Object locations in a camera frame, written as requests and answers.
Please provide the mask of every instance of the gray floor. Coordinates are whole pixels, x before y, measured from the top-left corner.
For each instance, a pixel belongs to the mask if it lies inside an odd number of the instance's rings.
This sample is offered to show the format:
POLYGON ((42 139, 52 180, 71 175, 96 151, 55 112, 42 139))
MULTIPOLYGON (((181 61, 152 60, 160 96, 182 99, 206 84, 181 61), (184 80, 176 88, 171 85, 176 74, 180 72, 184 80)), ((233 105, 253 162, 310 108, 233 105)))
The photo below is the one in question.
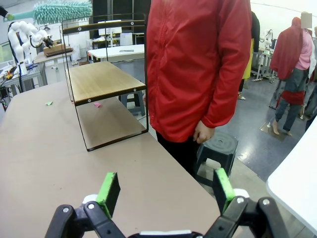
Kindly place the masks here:
MULTIPOLYGON (((115 65, 144 82, 143 60, 119 62, 115 65)), ((49 84, 65 80, 63 64, 60 63, 58 67, 58 71, 46 67, 49 84)), ((238 101, 233 119, 217 130, 234 135, 239 140, 236 154, 238 160, 234 162, 230 177, 233 187, 247 190, 253 200, 258 200, 260 197, 268 196, 265 181, 304 134, 305 122, 297 119, 292 128, 293 137, 287 136, 283 141, 261 131, 260 127, 274 118, 275 110, 270 109, 268 104, 275 84, 267 81, 246 83, 248 89, 243 91, 246 100, 238 101)), ((280 123, 281 128, 284 121, 285 115, 280 123)), ((156 138, 155 131, 151 127, 150 133, 156 138)), ((206 165, 201 166, 199 173, 212 179, 213 167, 214 163, 207 161, 206 165)), ((209 187, 203 187, 213 195, 209 187)), ((279 205, 279 209, 290 237, 313 237, 313 234, 282 206, 279 205)))

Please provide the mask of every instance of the jacket sleeve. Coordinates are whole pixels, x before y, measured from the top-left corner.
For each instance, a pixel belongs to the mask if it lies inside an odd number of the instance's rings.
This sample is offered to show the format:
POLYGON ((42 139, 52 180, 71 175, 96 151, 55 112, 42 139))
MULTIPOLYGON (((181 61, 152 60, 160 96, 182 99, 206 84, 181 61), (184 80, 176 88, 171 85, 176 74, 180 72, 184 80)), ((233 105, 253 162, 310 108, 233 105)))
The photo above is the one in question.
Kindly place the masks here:
POLYGON ((238 89, 250 59, 250 0, 220 0, 218 52, 220 69, 214 94, 202 122, 209 128, 227 124, 234 115, 238 89))

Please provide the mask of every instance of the plastic stool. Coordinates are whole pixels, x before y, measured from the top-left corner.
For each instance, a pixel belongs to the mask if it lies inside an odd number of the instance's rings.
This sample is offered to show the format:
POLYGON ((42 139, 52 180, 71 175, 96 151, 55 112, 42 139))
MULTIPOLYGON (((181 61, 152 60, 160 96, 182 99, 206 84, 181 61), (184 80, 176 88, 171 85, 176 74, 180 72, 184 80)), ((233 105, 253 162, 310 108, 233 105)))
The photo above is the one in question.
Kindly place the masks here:
POLYGON ((119 100, 125 107, 127 107, 127 103, 134 102, 135 108, 130 108, 129 111, 131 113, 141 112, 142 116, 145 115, 142 91, 123 94, 119 96, 119 100), (130 94, 133 94, 133 98, 128 98, 128 95, 130 94))
POLYGON ((204 185, 212 187, 212 180, 197 174, 200 165, 207 159, 219 162, 229 177, 237 146, 238 140, 235 137, 216 131, 214 136, 203 143, 198 149, 197 163, 195 166, 195 179, 204 185))

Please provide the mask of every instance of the white table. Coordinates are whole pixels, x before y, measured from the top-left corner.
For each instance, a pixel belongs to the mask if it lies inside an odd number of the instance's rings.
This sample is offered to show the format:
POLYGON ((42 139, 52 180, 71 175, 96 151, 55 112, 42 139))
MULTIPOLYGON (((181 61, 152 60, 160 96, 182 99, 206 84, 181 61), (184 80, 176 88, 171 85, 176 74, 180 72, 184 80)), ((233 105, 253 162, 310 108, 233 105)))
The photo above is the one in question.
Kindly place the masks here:
POLYGON ((266 182, 269 193, 317 235, 317 120, 266 182))
POLYGON ((107 49, 89 50, 88 53, 101 61, 107 60, 107 54, 109 62, 137 60, 144 59, 144 45, 108 47, 107 49), (121 50, 133 50, 133 52, 120 52, 121 50))

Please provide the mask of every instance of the red cloth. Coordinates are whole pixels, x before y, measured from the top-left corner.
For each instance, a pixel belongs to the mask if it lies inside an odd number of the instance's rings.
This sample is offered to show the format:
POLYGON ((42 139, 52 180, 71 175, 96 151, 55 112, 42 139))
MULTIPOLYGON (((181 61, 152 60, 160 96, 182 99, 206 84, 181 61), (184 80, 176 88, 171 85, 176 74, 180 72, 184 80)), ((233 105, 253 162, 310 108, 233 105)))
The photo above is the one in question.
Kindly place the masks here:
POLYGON ((250 58, 249 0, 153 0, 147 27, 152 127, 183 142, 232 118, 250 58))
POLYGON ((282 92, 281 97, 285 99, 286 102, 293 105, 302 105, 304 103, 304 91, 293 93, 290 91, 282 92))
POLYGON ((270 68, 277 72, 277 77, 285 80, 291 76, 299 60, 303 47, 301 20, 295 17, 292 26, 282 31, 277 38, 270 68))

